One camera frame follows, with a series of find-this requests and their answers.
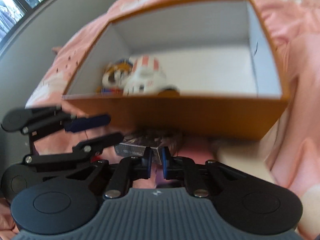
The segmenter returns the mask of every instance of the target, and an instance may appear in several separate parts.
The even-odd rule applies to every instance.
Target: bed
[[[61,95],[92,41],[111,19],[163,1],[116,1],[106,14],[83,27],[59,50],[27,106],[62,104],[65,111],[83,114],[62,102]],[[320,0],[254,1],[276,45],[292,94],[282,117],[260,142],[254,144],[254,152],[270,170],[270,180],[300,197],[304,212],[298,230],[305,239],[314,239],[320,234]],[[61,131],[38,141],[36,148],[40,154],[69,152],[80,140],[111,131],[109,127],[78,134]],[[219,157],[217,149],[228,144],[227,141],[204,138],[187,138],[186,142],[179,155],[192,157],[197,163],[213,158],[212,152],[218,153]],[[111,163],[121,159],[113,148],[105,149],[102,158]],[[138,180],[134,187],[155,187],[161,183],[163,179],[157,176],[158,169],[154,166],[151,179]],[[1,203],[0,237],[5,240],[13,237],[18,230],[10,217],[9,207],[4,200]]]

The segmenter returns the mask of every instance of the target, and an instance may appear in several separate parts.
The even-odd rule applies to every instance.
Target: gray ridged surface
[[[187,194],[185,188],[131,188],[121,199],[106,200],[85,226],[69,233],[40,236],[22,231],[14,240],[302,240],[293,230],[257,236],[227,224],[207,199]]]

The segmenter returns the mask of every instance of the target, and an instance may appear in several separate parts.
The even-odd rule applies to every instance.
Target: open box
[[[98,95],[101,67],[159,59],[180,95]],[[112,20],[79,63],[63,98],[117,128],[261,139],[289,100],[275,48],[251,0],[175,0]]]

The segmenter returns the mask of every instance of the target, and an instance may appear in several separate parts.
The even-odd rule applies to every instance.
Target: small gray box
[[[167,146],[174,155],[181,147],[182,133],[174,130],[139,130],[124,137],[122,143],[115,145],[116,154],[122,157],[142,156],[146,147],[153,150],[152,162],[162,164],[161,151]]]

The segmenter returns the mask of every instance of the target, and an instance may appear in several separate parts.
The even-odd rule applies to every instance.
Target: red and white striped hat
[[[155,57],[143,55],[134,62],[132,73],[134,73],[137,68],[140,67],[152,68],[153,71],[159,71],[159,61]]]

